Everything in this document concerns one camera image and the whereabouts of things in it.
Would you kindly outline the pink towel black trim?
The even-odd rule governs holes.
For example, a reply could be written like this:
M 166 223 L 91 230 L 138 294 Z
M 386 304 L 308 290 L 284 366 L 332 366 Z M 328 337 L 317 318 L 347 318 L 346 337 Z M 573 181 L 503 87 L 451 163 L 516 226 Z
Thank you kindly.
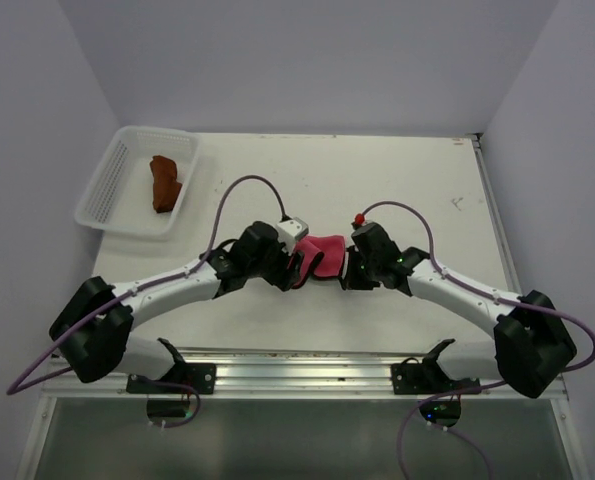
M 346 263 L 346 241 L 342 235 L 308 235 L 297 243 L 295 252 L 303 255 L 303 261 L 293 289 L 301 288 L 310 279 L 327 281 L 341 278 Z

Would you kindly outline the brown towel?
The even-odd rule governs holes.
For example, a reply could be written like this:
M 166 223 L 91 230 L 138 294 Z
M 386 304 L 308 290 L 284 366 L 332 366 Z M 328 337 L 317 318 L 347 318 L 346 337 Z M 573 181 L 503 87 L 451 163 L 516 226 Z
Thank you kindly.
M 153 176 L 153 209 L 167 213 L 174 209 L 182 184 L 178 181 L 176 163 L 165 156 L 152 157 L 149 164 Z

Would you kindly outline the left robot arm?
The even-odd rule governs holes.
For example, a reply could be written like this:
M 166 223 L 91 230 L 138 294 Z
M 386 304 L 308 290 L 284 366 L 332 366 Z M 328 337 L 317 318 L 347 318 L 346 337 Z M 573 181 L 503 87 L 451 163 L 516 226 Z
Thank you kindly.
M 297 218 L 275 225 L 256 221 L 238 239 L 211 246 L 172 271 L 115 285 L 92 277 L 59 314 L 49 336 L 83 383 L 117 372 L 174 392 L 189 385 L 188 364 L 170 341 L 145 340 L 134 330 L 184 305 L 240 290 L 253 278 L 290 290 L 304 260 L 296 246 L 308 232 Z

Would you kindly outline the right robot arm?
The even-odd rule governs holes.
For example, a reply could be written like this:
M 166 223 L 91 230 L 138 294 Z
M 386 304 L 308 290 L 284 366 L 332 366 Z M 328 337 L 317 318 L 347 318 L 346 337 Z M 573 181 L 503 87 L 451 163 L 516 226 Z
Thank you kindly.
M 449 280 L 428 252 L 400 249 L 374 222 L 355 226 L 351 239 L 345 289 L 398 291 L 445 308 L 489 337 L 465 344 L 441 341 L 420 360 L 394 365 L 396 384 L 405 382 L 414 393 L 441 393 L 494 379 L 537 398 L 576 356 L 548 296 L 538 291 L 521 296 L 483 284 L 466 288 L 465 278 Z

